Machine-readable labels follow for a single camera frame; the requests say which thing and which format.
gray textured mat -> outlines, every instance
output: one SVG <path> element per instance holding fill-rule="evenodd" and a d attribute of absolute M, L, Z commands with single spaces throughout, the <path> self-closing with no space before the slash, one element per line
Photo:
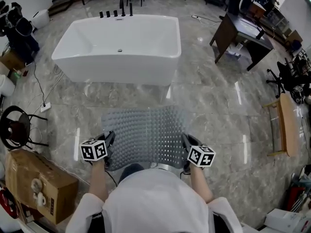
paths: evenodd
<path fill-rule="evenodd" d="M 177 106 L 152 109 L 111 108 L 102 117 L 106 133 L 114 131 L 109 171 L 136 162 L 157 162 L 182 168 L 181 133 L 188 133 L 189 113 Z"/>

bathtub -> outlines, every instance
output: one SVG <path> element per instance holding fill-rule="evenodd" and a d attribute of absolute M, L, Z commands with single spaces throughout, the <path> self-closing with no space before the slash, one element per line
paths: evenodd
<path fill-rule="evenodd" d="M 177 18 L 126 15 L 74 21 L 52 59 L 73 82 L 169 85 L 180 55 Z"/>

wooden desk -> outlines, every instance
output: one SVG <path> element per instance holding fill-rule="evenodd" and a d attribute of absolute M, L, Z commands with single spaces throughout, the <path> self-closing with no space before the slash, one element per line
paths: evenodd
<path fill-rule="evenodd" d="M 266 10 L 260 3 L 254 2 L 249 6 L 248 12 L 251 13 L 254 18 L 260 19 Z"/>
<path fill-rule="evenodd" d="M 262 60 L 272 49 L 273 46 L 267 36 L 263 35 L 260 39 L 256 39 L 256 35 L 261 28 L 243 18 L 227 13 L 219 25 L 211 42 L 212 45 L 216 41 L 219 55 L 215 59 L 218 62 L 220 57 L 229 48 L 231 43 L 236 41 L 237 36 L 245 38 L 248 42 L 245 46 L 236 52 L 237 54 L 248 56 L 252 59 L 252 63 L 247 70 L 252 69 L 260 60 Z"/>
<path fill-rule="evenodd" d="M 272 106 L 277 109 L 278 119 L 281 131 L 280 151 L 268 154 L 268 156 L 287 153 L 288 156 L 296 156 L 298 153 L 298 126 L 297 118 L 294 112 L 294 105 L 288 94 L 281 93 L 279 100 L 264 105 L 263 107 Z"/>

power strip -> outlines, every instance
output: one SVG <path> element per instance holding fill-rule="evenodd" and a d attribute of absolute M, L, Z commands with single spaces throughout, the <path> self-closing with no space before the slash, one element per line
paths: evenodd
<path fill-rule="evenodd" d="M 45 106 L 43 106 L 43 104 L 42 104 L 41 107 L 40 107 L 40 112 L 41 112 L 41 113 L 42 113 L 42 112 L 45 112 L 45 111 L 51 109 L 51 107 L 52 107 L 52 106 L 51 106 L 51 103 L 50 103 L 50 102 L 46 103 Z"/>

backpack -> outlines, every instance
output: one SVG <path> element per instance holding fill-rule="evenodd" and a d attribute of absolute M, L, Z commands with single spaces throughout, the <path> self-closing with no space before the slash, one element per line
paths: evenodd
<path fill-rule="evenodd" d="M 30 21 L 23 17 L 19 7 L 12 7 L 9 4 L 9 10 L 5 13 L 5 22 L 8 28 L 15 30 L 22 36 L 30 36 L 33 31 L 33 26 Z"/>

